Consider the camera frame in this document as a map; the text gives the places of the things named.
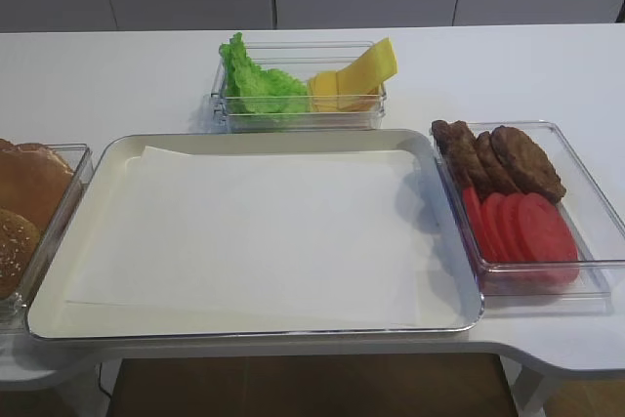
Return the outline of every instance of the red tomato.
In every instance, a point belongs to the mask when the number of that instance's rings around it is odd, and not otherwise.
[[[532,193],[522,198],[517,233],[519,247],[529,262],[577,261],[573,235],[558,209],[542,195]]]
[[[499,235],[499,228],[497,228],[499,204],[501,204],[505,198],[506,196],[504,194],[493,192],[481,205],[481,222],[484,226],[484,234],[490,241],[495,259],[498,263],[509,263],[511,261],[506,246]]]
[[[478,247],[481,252],[483,258],[486,259],[489,263],[495,262],[496,258],[493,252],[492,247],[488,241],[484,233],[484,227],[481,222],[481,213],[479,208],[479,199],[478,194],[476,193],[475,188],[465,188],[462,190],[462,200],[465,203],[465,209],[467,211],[467,216],[469,217],[469,222],[471,223],[471,228],[473,229],[473,233],[476,236],[476,241],[478,242]]]
[[[510,194],[504,198],[499,204],[497,216],[495,218],[499,235],[503,241],[506,253],[512,263],[522,263],[526,261],[521,249],[519,248],[518,234],[516,230],[517,212],[519,204],[523,199],[523,194]]]

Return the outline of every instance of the clear plastic tray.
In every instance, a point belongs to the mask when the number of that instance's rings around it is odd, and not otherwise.
[[[339,70],[352,63],[373,43],[250,43],[248,54],[263,68],[279,68],[306,82],[321,71]],[[384,117],[387,97],[384,85],[376,95],[336,97],[227,97],[226,70],[220,61],[209,104],[213,128],[227,133],[309,131],[334,129],[378,129]],[[302,104],[309,112],[263,113],[241,112],[242,101],[256,104],[289,102]],[[324,104],[337,104],[340,109],[355,105],[366,111],[318,112]]]
[[[48,228],[42,234],[41,241],[32,255],[17,289],[9,297],[0,301],[0,331],[2,332],[23,329],[25,307],[34,297],[39,282],[59,247],[65,227],[94,172],[91,151],[87,146],[76,144],[49,145],[48,147],[69,164],[74,170],[74,176],[67,186]]]
[[[437,161],[447,195],[464,242],[485,295],[559,295],[570,297],[607,297],[625,275],[625,227],[599,189],[588,170],[552,123],[541,121],[469,123],[477,135],[500,125],[517,127],[549,156],[566,187],[558,208],[570,228],[579,260],[570,263],[492,264],[479,252],[475,236],[457,187],[454,185],[440,152]],[[545,280],[546,272],[579,274],[569,284]]]

